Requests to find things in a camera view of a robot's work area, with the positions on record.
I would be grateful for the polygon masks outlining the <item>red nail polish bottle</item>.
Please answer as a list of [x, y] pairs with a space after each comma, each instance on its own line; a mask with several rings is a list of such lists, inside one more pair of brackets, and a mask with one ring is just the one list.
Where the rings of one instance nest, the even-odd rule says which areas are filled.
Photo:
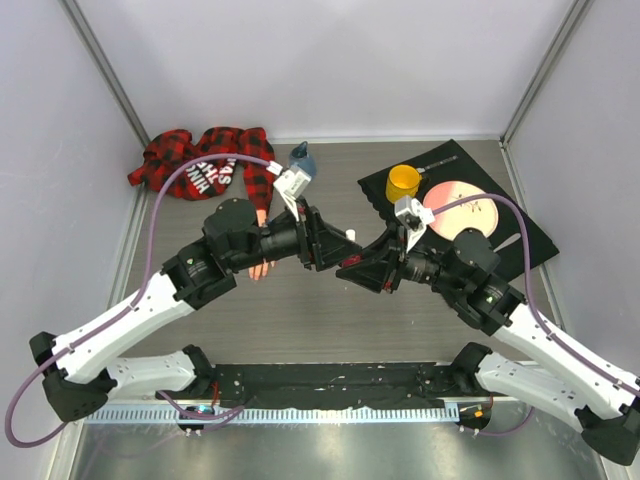
[[361, 261], [361, 256], [360, 256], [360, 255], [354, 255], [354, 256], [352, 256], [352, 257], [349, 257], [349, 258], [345, 259], [345, 260], [340, 264], [340, 266], [341, 266], [342, 268], [345, 268], [345, 267], [348, 267], [348, 266], [351, 266], [351, 265], [357, 264], [357, 263], [359, 263], [360, 261]]

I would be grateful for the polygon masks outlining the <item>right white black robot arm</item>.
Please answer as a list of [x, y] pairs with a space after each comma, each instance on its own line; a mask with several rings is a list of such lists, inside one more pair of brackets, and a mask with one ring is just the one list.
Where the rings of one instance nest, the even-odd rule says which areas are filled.
[[480, 389], [517, 398], [576, 430], [602, 457], [623, 466], [639, 453], [639, 378], [586, 348], [496, 275], [499, 256], [477, 229], [459, 233], [442, 254], [406, 253], [387, 233], [346, 260], [336, 275], [379, 293], [401, 281], [427, 284], [458, 317], [525, 354], [530, 370], [482, 345], [456, 357], [451, 380], [465, 395]]

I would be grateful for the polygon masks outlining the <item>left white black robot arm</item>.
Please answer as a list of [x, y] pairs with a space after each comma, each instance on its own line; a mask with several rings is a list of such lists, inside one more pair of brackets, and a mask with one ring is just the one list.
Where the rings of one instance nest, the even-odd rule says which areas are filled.
[[228, 293], [242, 270], [295, 256], [305, 268], [324, 271], [359, 250], [354, 231], [325, 222], [305, 200], [265, 226], [249, 201], [226, 200], [204, 220], [202, 232], [99, 317], [63, 335], [42, 332], [31, 339], [46, 399], [60, 420], [83, 419], [117, 398], [205, 397], [216, 372], [200, 348], [133, 359], [123, 352]]

